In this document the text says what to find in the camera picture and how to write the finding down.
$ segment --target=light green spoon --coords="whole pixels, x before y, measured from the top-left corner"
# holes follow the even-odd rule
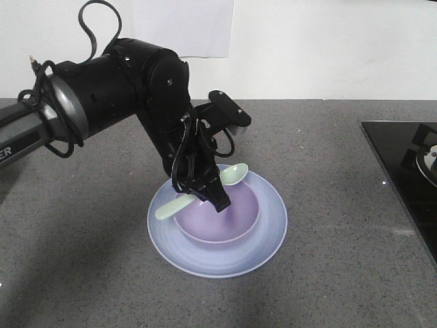
[[[233,186],[244,179],[249,167],[245,163],[239,163],[229,166],[220,172],[220,180],[223,186]],[[155,217],[158,220],[165,220],[173,216],[197,199],[196,195],[185,194],[174,200],[162,205],[155,212]]]

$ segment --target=wire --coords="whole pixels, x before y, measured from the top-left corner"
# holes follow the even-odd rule
[[[234,140],[232,139],[231,134],[227,130],[227,128],[224,128],[222,131],[226,134],[226,137],[229,140],[229,143],[231,145],[231,150],[228,153],[223,154],[221,152],[217,152],[215,149],[213,149],[210,146],[210,141],[206,138],[205,128],[203,127],[201,122],[198,123],[198,126],[199,126],[200,136],[203,139],[203,142],[205,143],[206,147],[208,148],[208,150],[210,152],[212,152],[214,155],[216,155],[218,157],[222,157],[222,158],[227,158],[227,157],[230,157],[230,156],[232,156],[234,154],[234,152],[235,152],[235,143],[234,143]]]
[[[178,167],[181,158],[184,156],[185,148],[188,143],[188,137],[190,135],[190,129],[191,129],[191,117],[188,113],[182,116],[180,119],[182,123],[184,124],[184,135],[182,137],[182,142],[179,145],[178,151],[176,152],[176,157],[173,161],[173,165],[171,166],[171,183],[173,185],[173,188],[176,190],[177,193],[183,193],[185,192],[188,187],[181,188],[178,183]]]
[[[107,47],[111,47],[111,46],[114,45],[115,41],[117,40],[118,36],[120,35],[120,32],[122,31],[122,26],[123,26],[122,18],[120,16],[119,12],[109,2],[107,2],[105,0],[90,0],[90,1],[86,2],[85,5],[83,5],[81,7],[81,9],[79,10],[77,18],[79,20],[79,25],[82,27],[83,31],[85,31],[85,33],[88,35],[89,40],[91,41],[91,55],[85,61],[82,61],[79,65],[83,65],[83,64],[86,64],[87,62],[89,62],[91,59],[93,59],[94,55],[97,52],[97,39],[96,39],[96,36],[92,32],[92,30],[83,21],[83,10],[88,5],[91,5],[93,3],[99,3],[101,5],[107,6],[107,7],[111,8],[115,12],[115,15],[117,15],[118,30],[115,33],[115,35],[112,38],[112,40],[108,43]]]
[[[82,29],[85,31],[85,33],[88,35],[89,39],[91,40],[91,55],[85,61],[81,62],[79,65],[83,65],[89,62],[94,57],[97,51],[97,39],[93,34],[93,32],[91,31],[91,29],[83,21],[83,10],[88,5],[91,5],[93,3],[99,3],[107,6],[115,12],[115,15],[117,15],[118,29],[112,40],[108,43],[107,47],[111,47],[114,45],[115,41],[117,40],[122,30],[122,25],[123,25],[122,18],[119,15],[119,12],[109,2],[104,0],[90,0],[86,2],[79,10],[78,20],[79,20],[79,25],[82,27]],[[54,152],[57,156],[60,156],[62,158],[70,157],[74,152],[74,143],[76,142],[80,147],[82,147],[83,138],[77,126],[69,118],[64,108],[59,103],[59,100],[56,97],[55,90],[53,89],[53,85],[46,75],[46,70],[48,68],[51,68],[53,72],[55,71],[55,64],[50,60],[45,61],[43,64],[39,64],[31,56],[31,65],[32,65],[32,70],[36,75],[36,81],[35,84],[33,85],[33,89],[26,89],[18,94],[18,101],[25,103],[27,105],[27,108],[17,111],[16,113],[13,113],[5,118],[2,118],[0,120],[0,127],[5,126],[10,122],[13,122],[30,113],[40,114],[39,110],[41,104],[46,103],[57,114],[61,127],[63,128],[66,134],[66,142],[68,144],[68,149],[66,150],[66,152],[61,152],[60,150],[56,149],[50,144],[46,144],[45,146],[50,151]]]
[[[74,152],[74,142],[82,147],[83,146],[83,138],[76,127],[76,125],[72,122],[72,120],[68,117],[62,105],[59,103],[55,90],[53,89],[52,83],[49,81],[46,71],[48,68],[52,70],[55,69],[55,63],[51,60],[45,61],[43,64],[39,64],[36,60],[32,60],[32,69],[36,74],[36,81],[31,90],[23,90],[18,95],[18,101],[23,101],[27,103],[34,112],[37,112],[41,107],[41,103],[44,102],[48,106],[50,106],[59,119],[61,127],[63,128],[66,134],[66,142],[68,145],[68,149],[66,152],[61,152],[50,144],[46,144],[45,146],[55,153],[57,156],[62,157],[64,159],[70,157]]]

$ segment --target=glass cooktop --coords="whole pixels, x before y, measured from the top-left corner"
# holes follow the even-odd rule
[[[437,158],[437,123],[368,121],[363,128],[437,262],[437,187],[432,168],[424,175],[422,166],[424,157]]]

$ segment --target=white plate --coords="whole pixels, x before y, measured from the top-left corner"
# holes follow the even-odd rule
[[[229,165],[219,164],[220,169]],[[244,181],[259,202],[259,220],[242,243],[229,249],[208,250],[190,242],[170,218],[159,221],[155,211],[176,192],[168,180],[155,194],[147,214],[150,238],[158,252],[175,267],[209,278],[229,278],[249,273],[266,263],[281,246],[287,232],[287,211],[281,196],[264,178],[249,171]]]

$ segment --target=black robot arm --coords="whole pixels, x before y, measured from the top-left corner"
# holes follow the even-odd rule
[[[48,67],[53,73],[47,76]],[[33,89],[0,110],[0,167],[40,146],[68,157],[74,144],[82,146],[83,140],[136,114],[176,191],[194,193],[217,211],[230,205],[215,156],[232,155],[229,131],[247,127],[251,118],[219,91],[210,93],[211,102],[193,107],[188,64],[175,52],[114,38],[100,57],[57,65],[32,59],[32,68],[37,76]],[[220,131],[231,142],[228,154],[217,152],[214,135]],[[67,152],[52,147],[54,140],[66,141]]]

